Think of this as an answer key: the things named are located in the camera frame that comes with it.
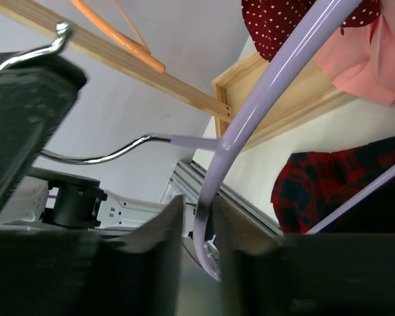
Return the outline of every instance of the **clothing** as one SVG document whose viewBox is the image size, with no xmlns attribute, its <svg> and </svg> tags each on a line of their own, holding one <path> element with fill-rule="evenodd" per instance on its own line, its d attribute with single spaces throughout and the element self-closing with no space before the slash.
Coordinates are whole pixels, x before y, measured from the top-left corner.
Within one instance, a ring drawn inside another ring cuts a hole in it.
<svg viewBox="0 0 395 316">
<path fill-rule="evenodd" d="M 259 54 L 271 61 L 315 0 L 242 0 L 246 28 Z M 381 13 L 379 0 L 363 0 L 342 23 L 357 28 L 375 21 Z"/>
<path fill-rule="evenodd" d="M 322 232 L 395 234 L 395 177 Z"/>
<path fill-rule="evenodd" d="M 271 197 L 281 229 L 307 232 L 394 164 L 395 137 L 334 153 L 292 154 Z"/>
<path fill-rule="evenodd" d="M 314 56 L 340 90 L 384 105 L 395 102 L 395 0 L 362 28 L 335 31 Z"/>
</svg>

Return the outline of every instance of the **wooden beam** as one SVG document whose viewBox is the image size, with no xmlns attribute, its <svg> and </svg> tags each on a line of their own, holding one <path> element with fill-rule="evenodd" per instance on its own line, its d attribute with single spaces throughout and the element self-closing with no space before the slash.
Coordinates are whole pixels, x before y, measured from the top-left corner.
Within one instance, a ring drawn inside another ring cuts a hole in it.
<svg viewBox="0 0 395 316">
<path fill-rule="evenodd" d="M 226 93 L 224 88 L 217 83 L 212 85 L 212 95 L 215 99 L 223 102 L 227 107 L 227 110 L 230 110 L 230 107 L 226 104 Z M 230 126 L 229 122 L 225 120 L 215 117 L 215 132 L 217 133 L 217 137 L 220 138 L 224 135 L 226 129 Z"/>
<path fill-rule="evenodd" d="M 33 0 L 0 0 L 0 13 L 49 37 L 55 36 L 55 25 L 63 19 L 63 16 Z M 125 50 L 85 28 L 76 27 L 71 46 L 199 110 L 227 122 L 232 120 L 231 112 L 224 103 L 169 74 L 159 74 Z"/>
</svg>

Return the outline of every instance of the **wooden shelf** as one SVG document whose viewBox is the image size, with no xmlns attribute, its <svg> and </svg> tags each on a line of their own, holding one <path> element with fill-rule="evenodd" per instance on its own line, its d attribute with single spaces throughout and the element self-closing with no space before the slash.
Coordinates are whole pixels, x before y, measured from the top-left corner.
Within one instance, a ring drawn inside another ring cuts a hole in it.
<svg viewBox="0 0 395 316">
<path fill-rule="evenodd" d="M 258 53 L 237 62 L 212 82 L 214 98 L 225 103 L 235 115 L 268 66 L 269 63 Z M 329 77 L 312 60 L 273 105 L 244 149 L 278 136 L 355 98 L 335 88 Z M 215 121 L 217 136 L 220 137 L 228 123 L 221 118 Z"/>
</svg>

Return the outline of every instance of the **chrome rod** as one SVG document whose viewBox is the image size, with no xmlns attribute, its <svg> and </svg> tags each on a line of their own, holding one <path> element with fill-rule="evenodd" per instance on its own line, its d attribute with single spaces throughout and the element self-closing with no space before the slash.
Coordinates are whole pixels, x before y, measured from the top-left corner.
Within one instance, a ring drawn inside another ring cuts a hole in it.
<svg viewBox="0 0 395 316">
<path fill-rule="evenodd" d="M 100 163 L 106 163 L 108 161 L 117 159 L 123 155 L 126 155 L 128 152 L 132 151 L 133 149 L 137 148 L 138 146 L 144 143 L 148 143 L 148 142 L 170 143 L 171 138 L 172 136 L 162 135 L 162 134 L 143 135 L 139 138 L 136 138 L 133 142 L 130 142 L 129 144 L 125 145 L 124 147 L 112 153 L 102 156 L 97 156 L 97 157 L 85 157 L 85 158 L 69 157 L 69 156 L 59 155 L 58 153 L 53 153 L 46 149 L 43 149 L 40 155 L 52 161 L 56 161 L 58 163 L 65 163 L 67 165 L 98 165 Z"/>
<path fill-rule="evenodd" d="M 0 71 L 11 68 L 24 61 L 29 61 L 38 57 L 46 55 L 54 55 L 61 53 L 69 43 L 70 39 L 74 35 L 74 28 L 68 21 L 62 21 L 56 25 L 57 37 L 53 42 L 46 46 L 30 49 L 28 51 L 21 51 L 0 64 Z"/>
</svg>

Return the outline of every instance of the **red plaid shirt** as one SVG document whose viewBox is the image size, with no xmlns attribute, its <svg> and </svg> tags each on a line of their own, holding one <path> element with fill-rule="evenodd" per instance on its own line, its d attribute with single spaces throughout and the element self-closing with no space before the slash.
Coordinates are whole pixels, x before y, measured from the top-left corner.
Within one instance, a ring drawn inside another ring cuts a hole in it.
<svg viewBox="0 0 395 316">
<path fill-rule="evenodd" d="M 284 232 L 307 232 L 395 164 L 395 137 L 335 153 L 295 153 L 271 202 Z"/>
</svg>

